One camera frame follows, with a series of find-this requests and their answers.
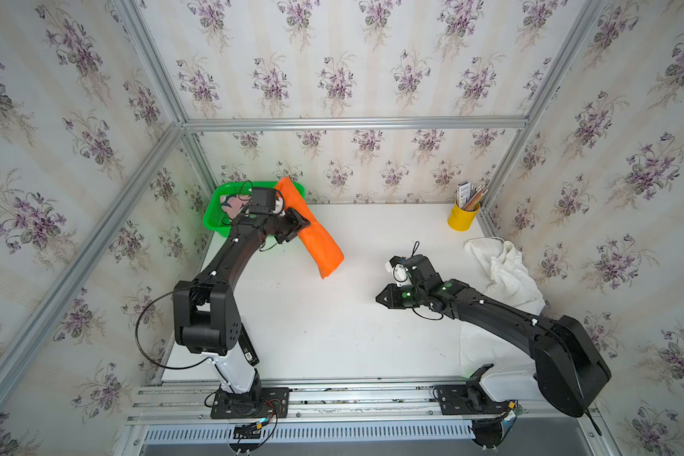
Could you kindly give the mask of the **orange shorts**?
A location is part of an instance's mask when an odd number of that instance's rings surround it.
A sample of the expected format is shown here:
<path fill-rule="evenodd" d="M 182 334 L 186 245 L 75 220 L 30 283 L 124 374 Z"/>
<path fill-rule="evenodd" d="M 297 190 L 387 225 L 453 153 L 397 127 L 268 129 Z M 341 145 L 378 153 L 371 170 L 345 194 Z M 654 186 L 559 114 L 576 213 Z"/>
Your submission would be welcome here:
<path fill-rule="evenodd" d="M 318 222 L 295 184 L 289 177 L 280 180 L 275 189 L 279 190 L 285 200 L 284 209 L 294 209 L 309 222 L 298 233 L 302 243 L 315 261 L 322 279 L 330 277 L 344 261 L 344 254 L 333 237 Z"/>

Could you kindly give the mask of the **pink shark print shorts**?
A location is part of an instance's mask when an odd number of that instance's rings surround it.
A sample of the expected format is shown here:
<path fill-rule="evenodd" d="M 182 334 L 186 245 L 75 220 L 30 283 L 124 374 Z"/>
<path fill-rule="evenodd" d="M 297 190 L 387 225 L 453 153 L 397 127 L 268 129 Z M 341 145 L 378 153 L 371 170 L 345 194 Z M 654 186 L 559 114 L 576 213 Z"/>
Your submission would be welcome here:
<path fill-rule="evenodd" d="M 224 220 L 233 220 L 251 201 L 250 195 L 223 195 L 220 197 L 220 211 Z"/>

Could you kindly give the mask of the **white cloth garment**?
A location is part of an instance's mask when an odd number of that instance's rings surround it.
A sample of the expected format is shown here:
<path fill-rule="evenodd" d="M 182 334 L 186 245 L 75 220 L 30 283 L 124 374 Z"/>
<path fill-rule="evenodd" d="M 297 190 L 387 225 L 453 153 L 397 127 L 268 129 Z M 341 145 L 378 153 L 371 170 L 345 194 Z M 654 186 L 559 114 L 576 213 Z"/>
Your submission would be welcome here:
<path fill-rule="evenodd" d="M 488 277 L 484 291 L 487 296 L 533 315 L 543 311 L 543 294 L 513 242 L 500 237 L 479 237 L 466 241 L 464 249 Z"/>

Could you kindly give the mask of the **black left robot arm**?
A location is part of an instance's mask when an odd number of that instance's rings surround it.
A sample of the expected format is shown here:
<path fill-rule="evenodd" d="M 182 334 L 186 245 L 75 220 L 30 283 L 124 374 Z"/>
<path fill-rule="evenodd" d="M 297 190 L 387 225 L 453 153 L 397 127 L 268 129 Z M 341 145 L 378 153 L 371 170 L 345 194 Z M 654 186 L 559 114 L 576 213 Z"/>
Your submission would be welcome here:
<path fill-rule="evenodd" d="M 241 321 L 235 288 L 267 239 L 278 244 L 292 241 L 311 226 L 311 220 L 300 207 L 292 207 L 292 203 L 304 202 L 304 191 L 291 180 L 273 187 L 247 182 L 237 193 L 242 203 L 234 218 L 213 205 L 206 212 L 229 228 L 216 256 L 195 279 L 178 282 L 142 310 L 147 312 L 155 303 L 172 298 L 176 343 L 203 357 L 182 369 L 209 363 L 220 376 L 221 393 L 232 401 L 255 404 L 261 401 L 261 381 L 251 360 L 255 352 Z"/>

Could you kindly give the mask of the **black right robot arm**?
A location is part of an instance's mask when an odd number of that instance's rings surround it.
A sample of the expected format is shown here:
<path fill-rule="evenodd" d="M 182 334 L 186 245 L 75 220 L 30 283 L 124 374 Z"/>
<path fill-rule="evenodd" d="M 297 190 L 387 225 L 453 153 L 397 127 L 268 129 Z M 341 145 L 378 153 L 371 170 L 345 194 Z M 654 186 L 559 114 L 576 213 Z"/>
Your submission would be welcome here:
<path fill-rule="evenodd" d="M 591 415 L 590 406 L 612 373 L 579 321 L 526 313 L 461 280 L 441 279 L 423 255 L 394 256 L 386 269 L 393 282 L 377 295 L 377 303 L 391 310 L 425 307 L 505 340 L 534 361 L 533 380 L 546 402 L 570 417 Z"/>

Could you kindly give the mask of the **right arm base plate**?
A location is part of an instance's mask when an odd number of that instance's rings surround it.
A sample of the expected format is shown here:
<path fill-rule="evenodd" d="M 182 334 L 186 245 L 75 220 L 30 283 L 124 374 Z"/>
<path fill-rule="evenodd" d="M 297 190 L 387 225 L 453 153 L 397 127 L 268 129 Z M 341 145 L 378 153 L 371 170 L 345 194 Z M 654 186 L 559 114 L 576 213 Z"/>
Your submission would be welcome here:
<path fill-rule="evenodd" d="M 514 410 L 514 401 L 495 401 L 485 392 L 482 381 L 484 374 L 493 364 L 484 364 L 463 384 L 438 385 L 432 390 L 433 398 L 440 406 L 443 415 L 496 415 L 507 414 Z"/>

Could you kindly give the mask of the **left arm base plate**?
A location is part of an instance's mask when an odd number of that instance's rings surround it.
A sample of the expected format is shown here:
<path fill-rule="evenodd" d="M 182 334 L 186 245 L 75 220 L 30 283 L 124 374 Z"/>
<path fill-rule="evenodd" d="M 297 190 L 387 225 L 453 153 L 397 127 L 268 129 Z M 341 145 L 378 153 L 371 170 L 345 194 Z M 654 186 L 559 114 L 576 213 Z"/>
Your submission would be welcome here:
<path fill-rule="evenodd" d="M 290 393 L 288 388 L 262 388 L 243 394 L 219 389 L 206 406 L 210 408 L 210 417 L 216 420 L 286 418 Z"/>

